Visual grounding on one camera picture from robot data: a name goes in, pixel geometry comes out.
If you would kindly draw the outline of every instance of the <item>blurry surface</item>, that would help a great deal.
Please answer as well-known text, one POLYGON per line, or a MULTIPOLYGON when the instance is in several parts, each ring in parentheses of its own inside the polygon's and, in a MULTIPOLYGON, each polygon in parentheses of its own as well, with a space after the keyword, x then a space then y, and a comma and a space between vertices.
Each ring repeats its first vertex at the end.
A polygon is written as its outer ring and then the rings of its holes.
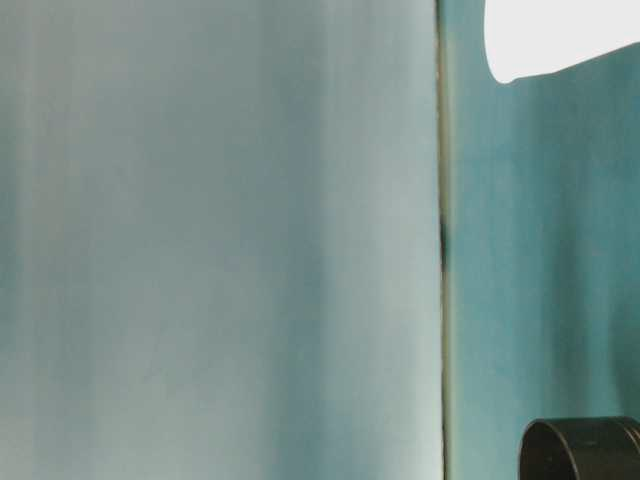
POLYGON ((439 478, 433 5, 0 10, 0 477, 439 478))
POLYGON ((442 9, 452 480, 513 480, 533 418, 640 416, 640 49, 500 85, 442 9))

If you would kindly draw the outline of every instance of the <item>wall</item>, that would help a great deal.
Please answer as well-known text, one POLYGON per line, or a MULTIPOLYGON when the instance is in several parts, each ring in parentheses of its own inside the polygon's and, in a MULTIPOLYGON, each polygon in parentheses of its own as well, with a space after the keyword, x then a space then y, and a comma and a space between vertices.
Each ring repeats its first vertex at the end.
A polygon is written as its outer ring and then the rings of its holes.
POLYGON ((1 9, 2 476, 439 478, 433 5, 1 9))
POLYGON ((441 7, 448 466, 514 479, 533 418, 640 416, 640 49, 500 85, 441 7))

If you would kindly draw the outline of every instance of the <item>dark vertical line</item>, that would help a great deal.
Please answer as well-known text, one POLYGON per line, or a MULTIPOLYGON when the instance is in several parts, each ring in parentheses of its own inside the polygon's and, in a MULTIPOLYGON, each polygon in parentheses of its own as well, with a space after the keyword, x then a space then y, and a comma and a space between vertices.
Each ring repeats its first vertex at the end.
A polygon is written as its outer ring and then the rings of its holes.
POLYGON ((450 223, 449 204, 449 105, 447 91, 447 51, 444 40, 444 0, 435 0, 435 32, 436 32, 436 97, 437 97, 437 138, 438 138, 438 201, 440 214, 440 262, 441 262, 441 351, 442 351, 442 459, 443 477, 450 476, 450 437, 451 437, 451 365, 449 350, 449 283, 448 283, 448 254, 450 223))
POLYGON ((281 252, 280 348, 275 359, 278 480, 323 477, 325 436, 325 267, 323 231, 324 17, 321 2, 262 4, 266 151, 288 179, 281 252))

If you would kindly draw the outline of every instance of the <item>light blue panel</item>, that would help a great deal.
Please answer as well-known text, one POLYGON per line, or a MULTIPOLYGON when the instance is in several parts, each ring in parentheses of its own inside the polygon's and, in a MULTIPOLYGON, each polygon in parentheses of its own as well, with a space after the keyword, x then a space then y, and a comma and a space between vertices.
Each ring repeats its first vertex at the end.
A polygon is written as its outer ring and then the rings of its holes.
POLYGON ((0 477, 439 478, 433 5, 0 18, 0 477))
POLYGON ((441 13, 449 471, 510 480, 535 417, 640 416, 640 49, 500 85, 441 13))

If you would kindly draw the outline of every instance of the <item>black cylindrical object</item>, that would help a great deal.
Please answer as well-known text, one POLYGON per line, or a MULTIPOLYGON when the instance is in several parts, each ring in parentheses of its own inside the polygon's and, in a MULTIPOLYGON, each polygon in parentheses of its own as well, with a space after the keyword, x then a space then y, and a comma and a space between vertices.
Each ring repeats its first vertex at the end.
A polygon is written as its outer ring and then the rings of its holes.
POLYGON ((632 418, 535 420, 520 447, 520 480, 640 480, 632 418))

